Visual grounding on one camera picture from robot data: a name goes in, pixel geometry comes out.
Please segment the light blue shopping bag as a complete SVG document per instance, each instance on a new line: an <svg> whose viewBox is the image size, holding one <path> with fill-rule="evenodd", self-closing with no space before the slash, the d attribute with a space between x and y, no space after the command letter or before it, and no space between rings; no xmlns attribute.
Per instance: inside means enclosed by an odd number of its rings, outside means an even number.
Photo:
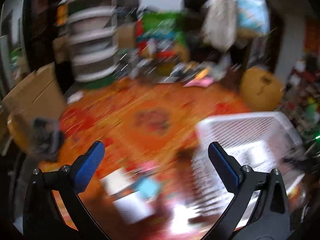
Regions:
<svg viewBox="0 0 320 240"><path fill-rule="evenodd" d="M270 32L266 0L235 0L238 34L243 38L263 37Z"/></svg>

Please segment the white square charger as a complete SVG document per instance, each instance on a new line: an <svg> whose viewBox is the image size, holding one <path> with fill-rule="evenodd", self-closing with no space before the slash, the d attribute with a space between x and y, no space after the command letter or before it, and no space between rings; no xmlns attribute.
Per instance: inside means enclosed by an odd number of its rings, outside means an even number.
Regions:
<svg viewBox="0 0 320 240"><path fill-rule="evenodd" d="M140 191L125 195L113 201L113 204L126 224L138 223L156 213Z"/></svg>

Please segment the stacked white drawer unit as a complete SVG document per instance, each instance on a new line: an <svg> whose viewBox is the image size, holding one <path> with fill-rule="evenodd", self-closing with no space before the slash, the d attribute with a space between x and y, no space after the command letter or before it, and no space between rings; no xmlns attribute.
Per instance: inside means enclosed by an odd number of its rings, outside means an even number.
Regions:
<svg viewBox="0 0 320 240"><path fill-rule="evenodd" d="M117 67L117 0L67 0L68 45L77 82L112 74Z"/></svg>

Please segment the white canvas tote bag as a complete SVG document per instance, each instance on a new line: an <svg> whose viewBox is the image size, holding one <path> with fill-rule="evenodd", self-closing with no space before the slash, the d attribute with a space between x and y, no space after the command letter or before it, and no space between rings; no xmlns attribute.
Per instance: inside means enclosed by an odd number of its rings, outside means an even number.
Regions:
<svg viewBox="0 0 320 240"><path fill-rule="evenodd" d="M235 0L208 0L209 7L202 25L204 43L225 53L237 38Z"/></svg>

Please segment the black phone holder stand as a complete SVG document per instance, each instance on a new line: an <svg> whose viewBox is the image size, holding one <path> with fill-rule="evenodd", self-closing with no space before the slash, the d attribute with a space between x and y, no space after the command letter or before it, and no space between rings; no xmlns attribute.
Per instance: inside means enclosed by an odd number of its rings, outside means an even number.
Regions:
<svg viewBox="0 0 320 240"><path fill-rule="evenodd" d="M37 117L32 122L31 152L38 160L56 162L58 151L64 143L60 123L56 119Z"/></svg>

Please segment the white perforated plastic basket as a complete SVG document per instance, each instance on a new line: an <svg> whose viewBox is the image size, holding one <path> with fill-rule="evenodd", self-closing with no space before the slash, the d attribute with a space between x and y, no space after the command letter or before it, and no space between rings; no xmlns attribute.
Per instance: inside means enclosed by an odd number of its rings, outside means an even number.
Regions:
<svg viewBox="0 0 320 240"><path fill-rule="evenodd" d="M255 112L208 117L195 126L199 146L192 158L196 197L188 210L193 217L219 217L233 198L227 192L208 157L208 146L217 141L240 165L256 172L277 168L287 194L302 181L304 173L283 159L303 153L302 140L281 112Z"/></svg>

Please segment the white black cube charger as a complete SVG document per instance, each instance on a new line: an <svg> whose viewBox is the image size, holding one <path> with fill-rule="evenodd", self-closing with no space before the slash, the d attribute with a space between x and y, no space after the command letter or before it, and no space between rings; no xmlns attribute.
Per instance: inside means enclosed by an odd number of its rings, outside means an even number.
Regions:
<svg viewBox="0 0 320 240"><path fill-rule="evenodd" d="M131 174L123 167L104 176L100 182L109 196L118 194L134 184Z"/></svg>

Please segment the pink paper sheet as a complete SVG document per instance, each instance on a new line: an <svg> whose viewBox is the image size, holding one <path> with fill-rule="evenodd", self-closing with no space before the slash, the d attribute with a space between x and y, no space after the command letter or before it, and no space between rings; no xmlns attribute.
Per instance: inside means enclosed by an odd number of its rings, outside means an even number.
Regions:
<svg viewBox="0 0 320 240"><path fill-rule="evenodd" d="M201 79L193 79L186 83L183 87L208 87L214 83L214 79L211 76L206 76Z"/></svg>

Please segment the green woven basket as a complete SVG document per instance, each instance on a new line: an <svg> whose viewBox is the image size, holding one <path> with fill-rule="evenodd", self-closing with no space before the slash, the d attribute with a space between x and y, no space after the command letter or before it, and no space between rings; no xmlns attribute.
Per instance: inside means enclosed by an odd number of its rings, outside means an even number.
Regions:
<svg viewBox="0 0 320 240"><path fill-rule="evenodd" d="M100 78L94 81L88 82L77 82L77 85L81 89L100 89L103 87L107 87L115 82L115 78L112 75L108 75L106 77Z"/></svg>

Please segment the brown cardboard box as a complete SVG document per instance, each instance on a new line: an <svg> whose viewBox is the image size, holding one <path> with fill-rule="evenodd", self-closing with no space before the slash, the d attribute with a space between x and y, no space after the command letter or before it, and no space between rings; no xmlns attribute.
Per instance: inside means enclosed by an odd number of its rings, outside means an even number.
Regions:
<svg viewBox="0 0 320 240"><path fill-rule="evenodd" d="M23 129L31 129L33 120L58 120L66 108L66 100L50 63L30 73L2 100L2 106Z"/></svg>

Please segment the green plastic bag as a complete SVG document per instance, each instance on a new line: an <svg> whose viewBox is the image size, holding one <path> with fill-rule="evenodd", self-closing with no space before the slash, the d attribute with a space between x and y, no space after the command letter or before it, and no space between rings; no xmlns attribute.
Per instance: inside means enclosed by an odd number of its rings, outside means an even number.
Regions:
<svg viewBox="0 0 320 240"><path fill-rule="evenodd" d="M143 38L169 39L187 45L183 31L184 15L179 12L144 12L142 14Z"/></svg>

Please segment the light blue charger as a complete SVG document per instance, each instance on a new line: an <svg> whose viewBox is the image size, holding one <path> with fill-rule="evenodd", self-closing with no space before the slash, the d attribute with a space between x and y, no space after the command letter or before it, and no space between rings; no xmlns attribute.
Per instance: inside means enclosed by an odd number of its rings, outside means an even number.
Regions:
<svg viewBox="0 0 320 240"><path fill-rule="evenodd" d="M160 192L161 184L152 177L143 177L137 181L135 190L144 199L156 198Z"/></svg>

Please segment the red floral tablecloth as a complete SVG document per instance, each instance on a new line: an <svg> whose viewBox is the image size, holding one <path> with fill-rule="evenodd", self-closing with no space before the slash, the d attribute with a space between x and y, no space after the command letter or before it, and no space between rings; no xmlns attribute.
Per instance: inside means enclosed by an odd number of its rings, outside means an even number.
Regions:
<svg viewBox="0 0 320 240"><path fill-rule="evenodd" d="M179 83L151 85L121 80L85 91L61 116L66 140L55 163L41 162L44 171L71 164L96 141L105 156L82 202L112 239L200 239L215 217L191 219L185 205L195 194L191 156L198 141L195 125L212 115L246 113L240 96L218 84L207 88ZM155 214L136 224L125 223L101 179L123 168L133 173L152 166L161 190L150 205Z"/></svg>

